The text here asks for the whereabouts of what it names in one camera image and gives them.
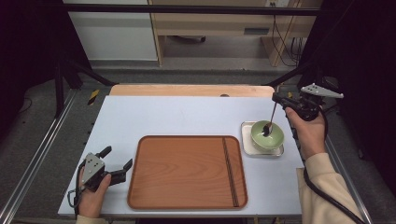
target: wooden panel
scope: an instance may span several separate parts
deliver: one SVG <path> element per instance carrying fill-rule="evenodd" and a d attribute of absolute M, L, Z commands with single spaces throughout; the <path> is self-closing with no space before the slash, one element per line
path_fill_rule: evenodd
<path fill-rule="evenodd" d="M 232 136 L 146 136 L 128 193 L 133 209 L 235 209 L 248 202 Z"/>
<path fill-rule="evenodd" d="M 166 95 L 166 96 L 244 96 L 271 97 L 274 92 L 268 86 L 236 85 L 116 85 L 110 95 Z"/>

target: beige sleeve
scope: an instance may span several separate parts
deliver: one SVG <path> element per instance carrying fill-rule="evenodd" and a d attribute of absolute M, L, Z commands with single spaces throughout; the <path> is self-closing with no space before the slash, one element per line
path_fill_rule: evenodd
<path fill-rule="evenodd" d="M 308 158 L 305 162 L 305 167 L 309 179 L 318 189 L 332 196 L 336 201 L 361 218 L 358 207 L 349 194 L 344 178 L 334 171 L 327 153 L 319 153 Z M 297 176 L 304 224 L 355 223 L 306 185 L 303 168 L 297 169 Z"/>
<path fill-rule="evenodd" d="M 77 216 L 76 224 L 107 224 L 107 222 L 102 218 Z"/>

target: green bowl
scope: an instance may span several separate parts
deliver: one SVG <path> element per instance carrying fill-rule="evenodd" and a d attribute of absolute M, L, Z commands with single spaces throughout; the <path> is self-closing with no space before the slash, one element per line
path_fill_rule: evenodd
<path fill-rule="evenodd" d="M 251 127 L 251 139 L 257 149 L 273 150 L 282 146 L 285 135 L 282 130 L 275 123 L 272 123 L 273 130 L 268 136 L 262 134 L 262 129 L 269 123 L 268 120 L 260 120 L 253 124 Z"/>

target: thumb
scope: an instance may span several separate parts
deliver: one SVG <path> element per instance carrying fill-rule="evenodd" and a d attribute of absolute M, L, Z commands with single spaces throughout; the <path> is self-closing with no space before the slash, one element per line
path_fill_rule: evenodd
<path fill-rule="evenodd" d="M 96 190 L 96 194 L 100 195 L 100 196 L 104 196 L 108 186 L 110 186 L 110 182 L 111 182 L 111 174 L 108 174 L 105 176 L 105 178 L 103 178 L 102 182 L 100 182 L 99 188 Z"/>
<path fill-rule="evenodd" d="M 290 107 L 286 107 L 285 112 L 294 127 L 300 126 L 303 120 L 298 116 L 297 112 Z"/>

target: wall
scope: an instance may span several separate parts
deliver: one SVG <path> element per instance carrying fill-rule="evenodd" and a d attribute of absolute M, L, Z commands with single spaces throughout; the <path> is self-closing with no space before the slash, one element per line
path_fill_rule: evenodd
<path fill-rule="evenodd" d="M 146 0 L 64 0 L 81 4 L 146 5 Z M 148 13 L 69 12 L 90 60 L 157 61 Z"/>

